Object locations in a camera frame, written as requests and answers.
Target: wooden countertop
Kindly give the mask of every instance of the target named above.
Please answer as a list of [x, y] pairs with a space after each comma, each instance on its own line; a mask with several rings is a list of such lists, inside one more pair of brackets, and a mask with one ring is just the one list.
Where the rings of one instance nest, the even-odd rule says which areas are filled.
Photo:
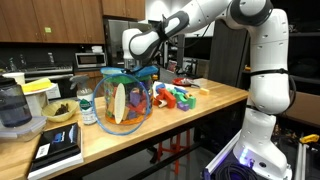
[[[45, 129], [52, 129], [73, 122], [79, 122], [83, 131], [83, 156], [84, 163], [75, 165], [59, 172], [53, 173], [47, 178], [68, 172], [84, 164], [108, 156], [121, 149], [127, 148], [155, 135], [186, 124], [199, 117], [205, 116], [219, 109], [237, 103], [247, 98], [248, 92], [224, 84], [206, 79], [197, 80], [201, 87], [209, 89], [208, 96], [199, 94], [199, 89], [187, 88], [190, 94], [196, 97], [195, 109], [182, 111], [180, 109], [158, 108], [153, 106], [153, 114], [134, 133], [127, 136], [115, 136], [104, 132], [96, 123], [84, 126], [79, 111], [68, 121], [63, 123], [48, 122]], [[100, 120], [106, 127], [115, 132], [124, 132], [132, 129], [132, 126], [113, 125], [104, 121], [104, 100], [96, 99], [97, 112]], [[1, 179], [26, 179], [30, 162], [39, 140], [39, 135], [29, 142], [0, 143], [0, 177]]]

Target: cabinet handle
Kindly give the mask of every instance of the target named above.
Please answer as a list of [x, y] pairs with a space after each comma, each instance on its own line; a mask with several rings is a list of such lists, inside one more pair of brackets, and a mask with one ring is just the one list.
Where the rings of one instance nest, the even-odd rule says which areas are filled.
[[38, 35], [38, 33], [36, 33], [36, 38], [37, 38], [37, 40], [39, 40], [39, 35]]

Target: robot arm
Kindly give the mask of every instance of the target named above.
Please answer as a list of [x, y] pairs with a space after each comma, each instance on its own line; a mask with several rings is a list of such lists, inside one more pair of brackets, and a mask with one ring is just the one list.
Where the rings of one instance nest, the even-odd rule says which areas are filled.
[[[232, 29], [246, 28], [251, 37], [251, 72], [287, 70], [288, 23], [282, 10], [272, 10], [269, 0], [192, 0], [161, 22], [158, 28], [123, 34], [124, 58], [145, 62], [158, 45], [177, 34], [194, 32], [222, 19]], [[288, 75], [271, 73], [251, 77], [251, 105], [266, 114], [285, 111], [289, 104]]]
[[224, 20], [232, 29], [247, 29], [251, 37], [251, 85], [241, 135], [233, 153], [242, 164], [256, 162], [252, 168], [261, 176], [291, 179], [286, 157], [270, 141], [276, 122], [273, 114], [282, 113], [290, 104], [287, 16], [284, 11], [273, 9], [270, 0], [192, 0], [158, 28], [145, 33], [125, 31], [127, 58], [148, 60], [168, 37], [194, 32], [216, 19]]

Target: purple toy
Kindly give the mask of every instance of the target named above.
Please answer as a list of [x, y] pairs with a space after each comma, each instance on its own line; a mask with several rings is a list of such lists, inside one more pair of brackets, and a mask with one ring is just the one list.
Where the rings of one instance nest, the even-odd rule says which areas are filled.
[[140, 94], [136, 93], [136, 92], [130, 92], [130, 103], [132, 105], [134, 105], [135, 107], [138, 106], [138, 104], [140, 103]]

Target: floor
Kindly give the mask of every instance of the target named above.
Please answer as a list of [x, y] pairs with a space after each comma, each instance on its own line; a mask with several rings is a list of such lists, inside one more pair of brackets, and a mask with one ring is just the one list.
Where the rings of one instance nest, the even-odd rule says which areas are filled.
[[[181, 135], [181, 142], [185, 142], [185, 133]], [[164, 147], [168, 147], [169, 140], [163, 143]], [[165, 159], [170, 154], [165, 152], [162, 159]], [[206, 149], [198, 148], [190, 153], [190, 160], [187, 156], [180, 158], [179, 174], [174, 174], [174, 164], [168, 165], [163, 169], [145, 177], [145, 180], [198, 180], [200, 179], [200, 172], [207, 166], [207, 164], [215, 157], [215, 155]], [[152, 155], [147, 150], [142, 150], [130, 157], [118, 161], [111, 166], [105, 167], [83, 178], [83, 180], [104, 180], [128, 179], [141, 171], [151, 167], [149, 161]]]

